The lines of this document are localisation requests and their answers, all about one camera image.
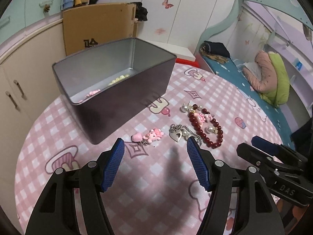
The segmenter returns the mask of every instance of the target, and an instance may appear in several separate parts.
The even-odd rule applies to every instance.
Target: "pink checkered tablecloth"
[[[105,210],[116,235],[196,234],[210,193],[197,180],[186,150],[186,141],[169,137],[171,124],[192,128],[180,107],[188,102],[202,105],[222,126],[224,141],[211,151],[215,159],[246,169],[249,164],[236,154],[237,145],[259,135],[281,144],[265,113],[219,76],[187,65],[176,64],[166,94],[129,120],[98,145],[83,135],[61,98],[57,98],[35,121],[18,157],[15,200],[18,218],[26,230],[36,201],[58,167],[77,169],[101,152],[111,149],[118,137],[125,141],[125,154],[113,186],[102,194]],[[160,128],[165,136],[151,145],[131,142],[136,132]],[[76,191],[76,211],[81,234],[87,234]],[[230,206],[224,234],[230,234],[236,201]]]

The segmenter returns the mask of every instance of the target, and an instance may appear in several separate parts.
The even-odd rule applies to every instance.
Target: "metal box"
[[[99,144],[165,94],[175,60],[162,48],[129,38],[72,54],[52,69],[73,118],[88,140]],[[126,74],[129,77],[109,85]]]

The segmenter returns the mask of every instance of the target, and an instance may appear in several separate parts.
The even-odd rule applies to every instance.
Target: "green blanket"
[[[269,52],[269,57],[277,74],[277,89],[266,94],[259,93],[259,95],[261,99],[278,108],[279,105],[285,104],[288,101],[290,82],[281,56]]]

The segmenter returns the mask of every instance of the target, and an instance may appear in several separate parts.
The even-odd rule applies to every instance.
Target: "blue gripper pad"
[[[187,153],[191,160],[193,169],[196,172],[200,185],[203,186],[206,189],[206,191],[208,191],[210,188],[208,176],[209,171],[203,162],[203,159],[197,149],[197,146],[192,142],[191,138],[187,140]]]
[[[103,181],[101,184],[103,191],[106,191],[113,184],[115,175],[125,152],[124,141],[122,139],[118,139],[111,151],[111,157],[103,170]]]
[[[263,152],[271,155],[271,156],[275,156],[276,154],[278,154],[278,147],[277,145],[259,137],[259,136],[254,136],[251,139],[251,144],[252,146],[262,150]]]

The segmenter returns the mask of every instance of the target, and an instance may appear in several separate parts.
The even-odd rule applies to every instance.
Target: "metal screw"
[[[57,168],[56,170],[55,170],[55,174],[61,174],[63,172],[63,169],[62,168]]]
[[[253,166],[250,166],[249,167],[249,171],[252,172],[252,173],[256,173],[256,168],[253,167]]]
[[[91,162],[88,163],[88,167],[89,167],[89,168],[93,168],[93,167],[95,167],[96,165],[97,165],[97,162],[96,162],[96,161],[91,161]]]
[[[217,161],[215,161],[215,165],[218,167],[222,167],[224,165],[224,163],[221,160],[217,160]]]

